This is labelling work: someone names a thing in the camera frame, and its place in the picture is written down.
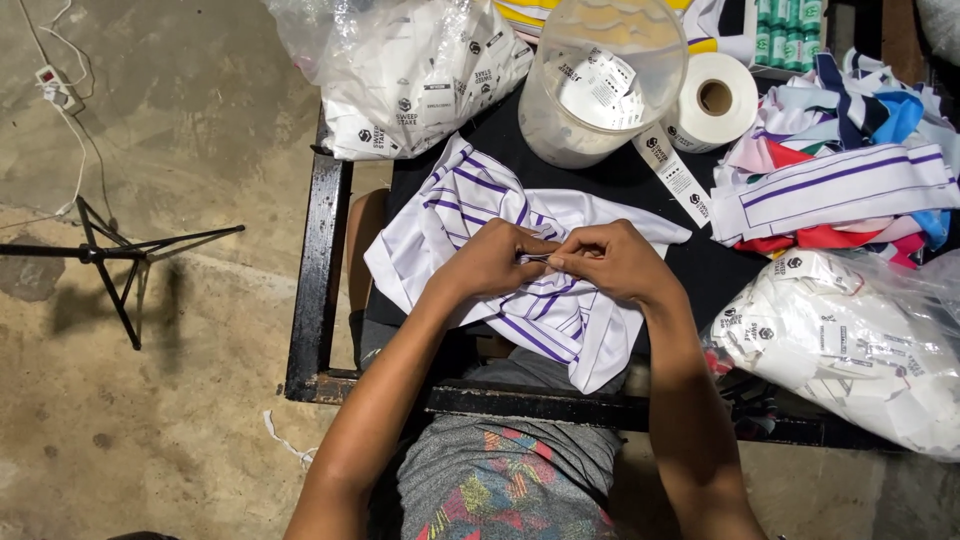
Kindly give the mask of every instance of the clear plastic bag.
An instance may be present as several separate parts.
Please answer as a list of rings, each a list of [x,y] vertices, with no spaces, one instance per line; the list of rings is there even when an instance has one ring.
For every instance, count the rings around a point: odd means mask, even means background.
[[[264,0],[295,65],[320,86],[338,160],[412,158],[499,101],[530,46],[491,0]]]
[[[960,250],[909,270],[875,255],[792,249],[702,335],[733,366],[865,430],[960,461]]]

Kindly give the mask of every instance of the gray shorts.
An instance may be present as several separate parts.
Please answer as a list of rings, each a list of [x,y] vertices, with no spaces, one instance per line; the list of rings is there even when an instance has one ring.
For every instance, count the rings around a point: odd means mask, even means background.
[[[381,325],[365,318],[362,310],[351,313],[350,332],[353,334],[354,359],[357,367],[361,370],[367,369],[380,350],[386,347],[387,342],[394,337],[397,330],[397,327]],[[456,331],[448,332],[437,351],[434,367],[448,369],[448,373],[444,374],[445,377],[576,390],[570,384],[566,366],[560,362],[522,347],[514,349],[506,358],[481,361],[476,354],[474,339],[473,336]],[[626,370],[621,371],[597,392],[616,393],[623,386],[625,379],[627,379]]]

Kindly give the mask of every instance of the label roll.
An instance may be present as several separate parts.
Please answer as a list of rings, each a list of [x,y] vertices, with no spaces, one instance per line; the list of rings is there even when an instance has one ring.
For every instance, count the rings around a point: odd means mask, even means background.
[[[690,57],[677,103],[660,121],[674,148],[702,154],[743,135],[756,119],[756,82],[721,53]]]

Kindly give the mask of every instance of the black metal table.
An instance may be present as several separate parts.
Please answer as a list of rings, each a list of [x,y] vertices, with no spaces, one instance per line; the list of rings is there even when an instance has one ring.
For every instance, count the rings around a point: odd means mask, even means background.
[[[318,145],[322,125],[321,117]],[[351,162],[315,155],[284,386],[285,397],[292,401],[340,405],[361,375],[330,367],[352,175]],[[418,409],[647,431],[648,406],[646,398],[626,395],[585,396],[542,387],[441,380],[424,388]],[[856,450],[900,448],[830,414],[780,414],[766,441]]]

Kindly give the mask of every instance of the white thread scrap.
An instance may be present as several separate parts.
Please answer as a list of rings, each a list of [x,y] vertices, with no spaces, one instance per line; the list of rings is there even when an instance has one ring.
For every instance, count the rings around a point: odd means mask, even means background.
[[[300,467],[303,470],[306,470],[306,463],[313,463],[313,455],[311,453],[316,452],[320,447],[314,447],[306,452],[300,452],[294,445],[288,443],[287,441],[281,439],[276,435],[276,428],[274,428],[274,421],[271,419],[273,414],[272,410],[263,411],[263,424],[267,426],[267,431],[270,433],[270,436],[274,438],[275,441],[279,441],[283,445],[283,448],[286,448],[291,454],[296,455],[300,458]]]

